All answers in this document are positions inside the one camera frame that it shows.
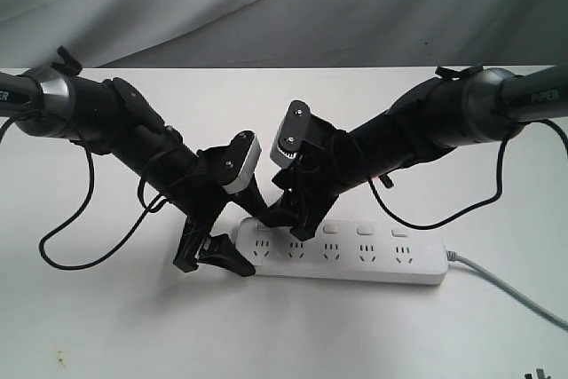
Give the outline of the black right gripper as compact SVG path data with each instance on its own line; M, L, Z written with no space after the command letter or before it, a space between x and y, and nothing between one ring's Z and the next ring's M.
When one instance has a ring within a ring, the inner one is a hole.
M308 241L339 195L367 182L367 174L354 138L313 116L298 158L272 182L291 193L291 200L278 199L259 215L259 221L271 228L291 227L298 240Z

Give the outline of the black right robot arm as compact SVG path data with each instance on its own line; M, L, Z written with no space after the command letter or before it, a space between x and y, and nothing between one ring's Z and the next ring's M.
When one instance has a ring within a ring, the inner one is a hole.
M393 171L434 162L461 146L506 146L527 125L555 128L566 114L564 65L529 75L499 67L439 67L350 131L293 100L271 151L281 196L258 218L308 241L342 193L364 184L392 188Z

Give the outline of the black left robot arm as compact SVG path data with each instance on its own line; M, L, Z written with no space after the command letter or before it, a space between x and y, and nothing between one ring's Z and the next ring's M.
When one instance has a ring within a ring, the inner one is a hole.
M201 264L226 269L241 277L256 268L231 241L211 230L232 202L252 217L267 205L260 194L255 168L261 154L256 134L238 132L225 146L192 151L181 134L168 125L144 96L119 77L96 82L83 78L83 67L63 46L58 62L31 68L20 75L1 75L1 132L12 125L29 136L66 139L80 146L88 163L87 194L75 213L38 243L41 258L61 271L81 271L100 265L128 240L124 236L102 257L82 265L63 265L46 253L46 243L71 225L90 204L94 193L94 155L115 156L139 177L140 220L171 204L185 214L185 224L173 258L182 272Z

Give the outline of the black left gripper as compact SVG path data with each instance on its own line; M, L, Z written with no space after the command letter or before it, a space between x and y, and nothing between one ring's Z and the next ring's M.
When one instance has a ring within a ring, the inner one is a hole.
M193 272L199 264L212 265L240 277L256 274L227 233L212 236L230 196L217 181L217 169L225 146L213 146L193 153L179 142L161 142L157 148L157 182L160 191L186 214L173 264ZM260 218L268 206L253 175L248 185L233 195L233 202L251 217Z

